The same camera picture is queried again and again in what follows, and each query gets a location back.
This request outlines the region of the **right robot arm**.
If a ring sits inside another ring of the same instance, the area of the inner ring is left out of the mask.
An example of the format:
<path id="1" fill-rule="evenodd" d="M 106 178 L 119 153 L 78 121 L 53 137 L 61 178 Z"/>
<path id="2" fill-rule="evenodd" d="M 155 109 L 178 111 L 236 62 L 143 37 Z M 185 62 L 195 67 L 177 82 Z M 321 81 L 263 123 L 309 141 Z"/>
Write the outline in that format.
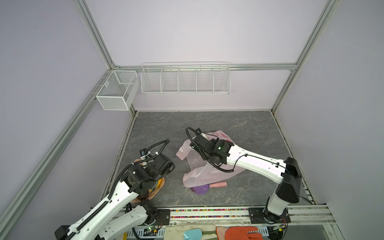
<path id="1" fill-rule="evenodd" d="M 266 157 L 217 136 L 209 139 L 208 134 L 200 129 L 186 127 L 186 135 L 191 141 L 192 149 L 216 170 L 229 174 L 236 167 L 241 167 L 274 182 L 274 193 L 254 217 L 270 225 L 291 222 L 288 206 L 300 201 L 302 184 L 302 173 L 297 160 L 291 157 L 286 160 Z"/>

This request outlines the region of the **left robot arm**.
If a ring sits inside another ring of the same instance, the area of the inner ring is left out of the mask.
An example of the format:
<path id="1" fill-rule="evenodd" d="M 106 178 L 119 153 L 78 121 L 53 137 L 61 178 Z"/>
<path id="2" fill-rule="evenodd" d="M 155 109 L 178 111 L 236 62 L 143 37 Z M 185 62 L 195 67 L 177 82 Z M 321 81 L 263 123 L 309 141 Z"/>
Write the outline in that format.
<path id="1" fill-rule="evenodd" d="M 175 164 L 162 151 L 170 142 L 160 141 L 160 150 L 152 154 L 149 149 L 139 161 L 130 163 L 118 175 L 103 198 L 84 217 L 70 226 L 60 226 L 55 231 L 58 240 L 114 240 L 127 229 L 156 220 L 157 209 L 149 200 L 141 202 L 125 215 L 116 218 L 116 214 L 137 197 L 149 195 L 158 181 L 168 176 Z"/>

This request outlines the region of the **pink plastic bag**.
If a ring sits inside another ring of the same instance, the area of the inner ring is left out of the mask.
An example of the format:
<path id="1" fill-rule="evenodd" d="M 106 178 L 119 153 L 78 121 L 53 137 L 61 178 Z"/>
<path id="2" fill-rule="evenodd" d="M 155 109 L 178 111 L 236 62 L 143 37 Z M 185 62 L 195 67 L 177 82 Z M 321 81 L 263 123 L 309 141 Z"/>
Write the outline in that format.
<path id="1" fill-rule="evenodd" d="M 224 173 L 203 160 L 190 144 L 191 141 L 186 140 L 176 153 L 180 160 L 188 162 L 191 169 L 183 176 L 183 185 L 186 188 L 222 182 L 245 171 L 244 168 L 236 166 L 233 172 Z"/>

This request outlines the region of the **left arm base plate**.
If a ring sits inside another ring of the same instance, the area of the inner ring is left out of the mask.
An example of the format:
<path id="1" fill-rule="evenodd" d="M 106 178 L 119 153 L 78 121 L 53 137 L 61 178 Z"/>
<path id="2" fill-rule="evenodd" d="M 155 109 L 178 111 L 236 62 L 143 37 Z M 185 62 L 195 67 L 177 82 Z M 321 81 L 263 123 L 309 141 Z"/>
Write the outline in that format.
<path id="1" fill-rule="evenodd" d="M 146 220 L 140 226 L 168 226 L 171 220 L 170 209 L 157 209 L 155 213 L 146 215 Z"/>

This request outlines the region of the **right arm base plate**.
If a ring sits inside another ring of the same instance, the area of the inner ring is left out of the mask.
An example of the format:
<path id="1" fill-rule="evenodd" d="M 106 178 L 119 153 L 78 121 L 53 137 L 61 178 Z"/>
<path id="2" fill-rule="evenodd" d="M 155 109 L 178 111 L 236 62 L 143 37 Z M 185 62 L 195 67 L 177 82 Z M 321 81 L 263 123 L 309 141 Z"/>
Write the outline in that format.
<path id="1" fill-rule="evenodd" d="M 288 208 L 285 208 L 281 215 L 275 215 L 268 212 L 264 207 L 249 208 L 249 216 L 252 224 L 289 224 L 291 218 L 288 213 Z"/>

